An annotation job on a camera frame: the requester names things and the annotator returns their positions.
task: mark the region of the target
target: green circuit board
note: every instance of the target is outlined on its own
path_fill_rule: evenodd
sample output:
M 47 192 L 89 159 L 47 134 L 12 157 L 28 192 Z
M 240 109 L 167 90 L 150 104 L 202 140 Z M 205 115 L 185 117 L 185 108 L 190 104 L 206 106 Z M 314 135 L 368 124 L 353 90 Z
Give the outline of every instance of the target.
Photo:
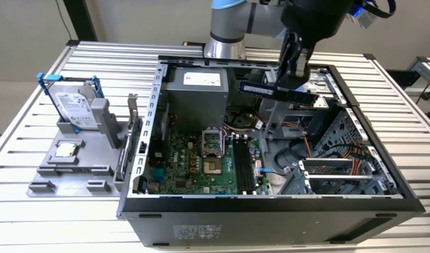
M 157 182 L 149 184 L 150 194 L 238 194 L 231 138 L 227 138 L 225 145 L 222 158 L 205 158 L 201 154 L 201 137 L 173 136 L 165 181 L 162 184 Z M 256 156 L 260 152 L 258 141 L 250 140 L 249 146 Z M 252 159 L 250 163 L 254 173 L 256 161 Z M 257 188 L 257 194 L 268 194 L 266 183 Z

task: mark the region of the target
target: blue tab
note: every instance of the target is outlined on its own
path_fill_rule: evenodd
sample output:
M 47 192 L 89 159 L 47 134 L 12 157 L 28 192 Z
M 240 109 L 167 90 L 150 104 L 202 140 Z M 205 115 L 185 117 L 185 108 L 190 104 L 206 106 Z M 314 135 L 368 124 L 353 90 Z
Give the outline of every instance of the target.
M 213 9 L 227 9 L 245 1 L 246 0 L 213 0 Z
M 261 172 L 274 173 L 273 169 L 257 168 L 257 170 L 261 171 Z
M 36 79 L 40 80 L 40 79 L 43 79 L 43 77 L 44 77 L 44 73 L 39 72 L 38 75 L 36 75 Z
M 48 82 L 58 82 L 58 81 L 62 81 L 63 80 L 63 75 L 48 75 L 46 78 L 44 78 L 46 81 Z
M 91 80 L 95 82 L 95 86 L 97 86 L 97 95 L 99 98 L 105 98 L 103 92 L 102 92 L 102 87 L 101 87 L 101 79 L 94 75 L 94 77 L 91 78 Z

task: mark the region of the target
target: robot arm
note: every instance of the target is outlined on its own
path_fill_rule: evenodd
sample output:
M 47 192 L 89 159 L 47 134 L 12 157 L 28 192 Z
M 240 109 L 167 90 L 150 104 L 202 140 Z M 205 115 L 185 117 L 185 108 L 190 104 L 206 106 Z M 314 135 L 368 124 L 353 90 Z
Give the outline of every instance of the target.
M 310 77 L 308 62 L 317 43 L 337 34 L 348 14 L 354 18 L 370 12 L 366 28 L 376 17 L 389 18 L 396 1 L 389 2 L 389 13 L 372 0 L 213 0 L 211 40 L 205 56 L 245 59 L 246 33 L 277 36 L 285 29 L 280 56 L 277 88 L 296 90 Z

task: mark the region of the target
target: blue drive bracket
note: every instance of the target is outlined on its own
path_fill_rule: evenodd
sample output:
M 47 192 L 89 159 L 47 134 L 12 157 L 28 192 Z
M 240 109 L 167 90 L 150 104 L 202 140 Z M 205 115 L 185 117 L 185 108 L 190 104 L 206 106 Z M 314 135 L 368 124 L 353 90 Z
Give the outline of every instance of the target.
M 313 106 L 318 99 L 318 95 L 316 94 L 294 90 L 280 91 L 272 86 L 246 81 L 241 82 L 238 92 L 264 99 L 289 102 L 304 106 Z
M 38 81 L 38 84 L 40 85 L 40 87 L 42 87 L 42 89 L 43 89 L 43 92 L 44 92 L 44 94 L 48 96 L 48 98 L 51 99 L 51 101 L 52 101 L 52 105 L 54 105 L 54 107 L 55 107 L 55 110 L 58 110 L 58 113 L 59 113 L 59 116 L 60 116 L 60 122 L 65 122 L 65 117 L 63 117 L 63 115 L 62 115 L 62 113 L 60 113 L 60 110 L 59 110 L 59 108 L 58 108 L 58 105 L 55 104 L 55 101 L 54 101 L 54 99 L 52 99 L 52 96 L 51 96 L 51 93 L 50 93 L 50 91 L 48 91 L 48 89 L 47 89 L 47 86 L 46 86 L 46 82 L 44 82 L 44 73 L 43 72 L 39 72 L 39 74 L 36 75 L 36 81 Z
M 48 96 L 48 98 L 51 99 L 51 102 L 52 102 L 52 105 L 55 107 L 55 110 L 58 111 L 59 113 L 59 116 L 60 116 L 60 122 L 66 122 L 66 119 L 60 113 L 60 110 L 59 110 L 59 107 L 55 103 L 55 100 L 51 96 L 51 93 L 48 91 L 48 88 L 46 86 L 46 82 L 59 82 L 59 81 L 63 81 L 63 76 L 62 75 L 48 75 L 47 78 L 44 78 L 44 73 L 43 72 L 39 72 L 38 75 L 36 75 L 36 81 L 38 81 L 38 84 L 40 85 L 42 89 L 43 89 L 43 92 L 44 94 Z M 73 128 L 74 128 L 74 131 L 75 133 L 79 133 L 81 132 L 81 128 L 77 127 L 75 125 L 73 125 Z

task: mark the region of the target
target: label sticker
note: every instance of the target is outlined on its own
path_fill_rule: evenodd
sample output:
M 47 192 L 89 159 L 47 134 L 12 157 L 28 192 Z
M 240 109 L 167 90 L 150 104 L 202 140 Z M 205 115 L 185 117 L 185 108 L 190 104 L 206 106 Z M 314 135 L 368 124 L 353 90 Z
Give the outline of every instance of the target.
M 221 74 L 187 72 L 185 74 L 185 85 L 221 86 Z
M 58 92 L 56 97 L 71 123 L 81 129 L 97 129 L 98 123 L 86 96 L 79 93 Z
M 218 239 L 221 225 L 173 225 L 175 239 Z
M 256 128 L 261 130 L 262 126 L 264 126 L 264 121 L 258 120 L 257 123 L 256 123 Z
M 59 172 L 74 172 L 73 169 L 55 169 L 55 171 L 59 171 Z

